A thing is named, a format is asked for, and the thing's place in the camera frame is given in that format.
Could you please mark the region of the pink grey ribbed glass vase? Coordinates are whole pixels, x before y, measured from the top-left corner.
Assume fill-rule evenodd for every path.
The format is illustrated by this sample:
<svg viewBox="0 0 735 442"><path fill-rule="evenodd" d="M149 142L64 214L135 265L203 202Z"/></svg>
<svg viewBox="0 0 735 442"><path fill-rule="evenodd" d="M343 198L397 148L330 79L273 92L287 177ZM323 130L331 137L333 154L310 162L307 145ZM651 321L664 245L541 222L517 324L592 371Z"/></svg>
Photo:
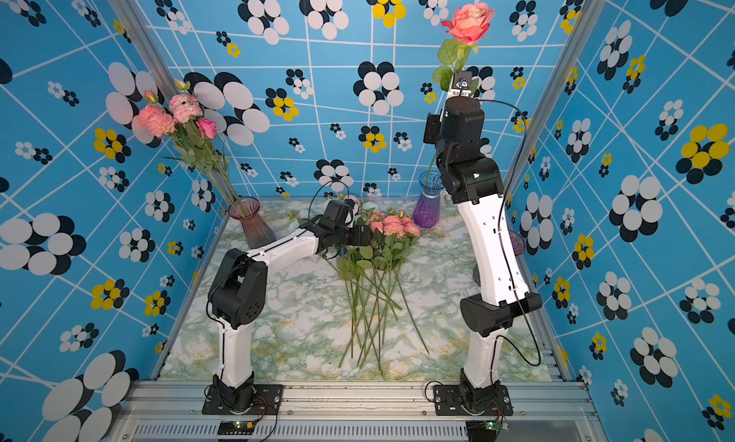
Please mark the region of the pink grey ribbed glass vase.
<svg viewBox="0 0 735 442"><path fill-rule="evenodd" d="M239 222L249 247L261 248L277 240L276 234L260 215L261 204L255 197L240 197L231 204L229 216Z"/></svg>

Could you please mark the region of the coral pink rose stem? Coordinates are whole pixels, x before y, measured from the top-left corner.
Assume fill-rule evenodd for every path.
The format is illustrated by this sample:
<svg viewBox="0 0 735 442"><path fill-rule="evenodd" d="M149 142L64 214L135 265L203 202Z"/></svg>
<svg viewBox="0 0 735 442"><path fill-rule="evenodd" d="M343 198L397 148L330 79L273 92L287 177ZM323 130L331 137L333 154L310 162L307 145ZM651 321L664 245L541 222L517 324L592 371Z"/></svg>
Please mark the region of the coral pink rose stem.
<svg viewBox="0 0 735 442"><path fill-rule="evenodd" d="M451 76L456 72L468 71L472 74L471 97L480 88L482 78L474 76L465 66L471 55L480 53L478 42L488 32L494 13L485 3L468 4L456 9L451 20L442 21L441 26L450 37L438 49L439 65L434 70L432 80L445 93L445 99Z"/></svg>

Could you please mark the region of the magenta pink rose stem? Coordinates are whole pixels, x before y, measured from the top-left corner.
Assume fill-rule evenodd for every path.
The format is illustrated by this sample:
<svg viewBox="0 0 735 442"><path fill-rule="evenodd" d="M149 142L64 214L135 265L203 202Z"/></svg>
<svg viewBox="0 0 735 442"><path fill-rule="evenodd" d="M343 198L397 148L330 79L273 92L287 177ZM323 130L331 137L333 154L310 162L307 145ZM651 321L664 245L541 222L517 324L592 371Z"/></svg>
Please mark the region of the magenta pink rose stem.
<svg viewBox="0 0 735 442"><path fill-rule="evenodd" d="M216 185L227 204L231 206L238 199L238 195L230 180L229 161L216 148L219 141L217 124L201 118L196 122L196 126L202 141L199 155L203 173Z"/></svg>

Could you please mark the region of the large pink carnation stem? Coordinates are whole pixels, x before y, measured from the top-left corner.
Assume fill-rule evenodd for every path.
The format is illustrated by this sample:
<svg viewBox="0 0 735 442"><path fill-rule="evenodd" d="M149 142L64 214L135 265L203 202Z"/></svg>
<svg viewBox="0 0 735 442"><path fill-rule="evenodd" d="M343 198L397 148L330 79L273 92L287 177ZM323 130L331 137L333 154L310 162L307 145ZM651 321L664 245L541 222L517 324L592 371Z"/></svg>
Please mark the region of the large pink carnation stem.
<svg viewBox="0 0 735 442"><path fill-rule="evenodd" d="M170 133L174 132L174 121L170 109L159 103L150 91L145 92L145 99L147 106L138 115L139 121L152 136L159 139L171 139L174 148L173 139L170 137ZM176 149L175 151L174 160L179 161L179 154Z"/></svg>

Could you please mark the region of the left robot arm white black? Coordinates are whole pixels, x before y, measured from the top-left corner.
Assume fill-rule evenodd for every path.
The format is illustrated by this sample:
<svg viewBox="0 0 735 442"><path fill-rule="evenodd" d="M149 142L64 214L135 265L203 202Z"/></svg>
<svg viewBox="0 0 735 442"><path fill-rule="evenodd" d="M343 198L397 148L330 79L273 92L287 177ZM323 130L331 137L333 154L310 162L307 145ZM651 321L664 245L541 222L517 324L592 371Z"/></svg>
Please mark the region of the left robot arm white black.
<svg viewBox="0 0 735 442"><path fill-rule="evenodd" d="M267 281L287 266L330 248L367 246L372 234L355 221L359 203L332 200L325 211L296 231L247 252L229 250L208 292L208 308L219 330L219 369L212 375L203 411L208 414L248 413L253 406L270 407L258 395L251 362L253 323L266 304Z"/></svg>

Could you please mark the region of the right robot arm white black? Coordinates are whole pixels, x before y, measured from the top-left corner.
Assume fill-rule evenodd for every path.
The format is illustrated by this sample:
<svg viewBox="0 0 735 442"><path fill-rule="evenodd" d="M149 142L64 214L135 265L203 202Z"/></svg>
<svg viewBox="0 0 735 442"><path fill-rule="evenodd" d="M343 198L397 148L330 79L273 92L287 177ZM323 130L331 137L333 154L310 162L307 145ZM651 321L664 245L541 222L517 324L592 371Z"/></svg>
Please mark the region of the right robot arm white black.
<svg viewBox="0 0 735 442"><path fill-rule="evenodd" d="M541 306L519 268L505 219L501 172L482 154L485 120L477 99L449 97L427 119L424 142L436 147L436 167L469 231L480 275L480 293L461 301L471 330L469 352L459 378L461 407L470 415L502 413L509 404L497 368L507 332L518 317Z"/></svg>

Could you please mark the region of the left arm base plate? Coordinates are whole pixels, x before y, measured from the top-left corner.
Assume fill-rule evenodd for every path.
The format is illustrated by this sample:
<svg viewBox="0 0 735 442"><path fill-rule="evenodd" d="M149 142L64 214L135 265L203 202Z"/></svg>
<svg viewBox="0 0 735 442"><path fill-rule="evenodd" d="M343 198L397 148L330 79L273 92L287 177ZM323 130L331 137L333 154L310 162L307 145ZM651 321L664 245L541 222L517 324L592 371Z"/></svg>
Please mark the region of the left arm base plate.
<svg viewBox="0 0 735 442"><path fill-rule="evenodd" d="M283 402L281 384L243 384L239 388L210 385L201 413L204 415L277 415Z"/></svg>

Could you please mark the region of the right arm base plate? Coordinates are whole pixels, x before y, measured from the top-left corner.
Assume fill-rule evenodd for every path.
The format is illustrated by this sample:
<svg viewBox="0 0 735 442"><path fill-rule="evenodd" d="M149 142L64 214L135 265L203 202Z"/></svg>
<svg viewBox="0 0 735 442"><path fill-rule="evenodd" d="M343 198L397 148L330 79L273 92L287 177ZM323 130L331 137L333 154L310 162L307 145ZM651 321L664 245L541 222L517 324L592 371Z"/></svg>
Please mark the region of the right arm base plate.
<svg viewBox="0 0 735 442"><path fill-rule="evenodd" d="M497 382L487 388L459 385L431 386L430 399L437 416L512 416L508 388Z"/></svg>

